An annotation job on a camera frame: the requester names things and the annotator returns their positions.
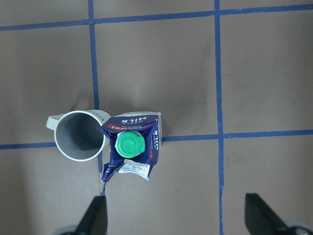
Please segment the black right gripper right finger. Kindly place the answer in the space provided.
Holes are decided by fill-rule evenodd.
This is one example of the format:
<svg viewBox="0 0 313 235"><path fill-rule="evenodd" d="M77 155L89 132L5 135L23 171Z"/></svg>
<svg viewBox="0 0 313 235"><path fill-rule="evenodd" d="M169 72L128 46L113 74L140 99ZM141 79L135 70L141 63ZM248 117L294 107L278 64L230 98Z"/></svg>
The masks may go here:
<svg viewBox="0 0 313 235"><path fill-rule="evenodd" d="M313 230L285 223L257 193L245 196L245 225L251 235L311 235Z"/></svg>

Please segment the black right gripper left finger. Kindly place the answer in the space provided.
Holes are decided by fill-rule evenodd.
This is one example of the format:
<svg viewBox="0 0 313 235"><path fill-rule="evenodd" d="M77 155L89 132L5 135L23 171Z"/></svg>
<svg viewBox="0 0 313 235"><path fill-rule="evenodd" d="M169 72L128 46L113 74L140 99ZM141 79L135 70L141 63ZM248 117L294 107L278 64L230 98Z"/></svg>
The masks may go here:
<svg viewBox="0 0 313 235"><path fill-rule="evenodd" d="M106 235L108 228L107 201L105 196L93 198L83 218L75 229L75 235Z"/></svg>

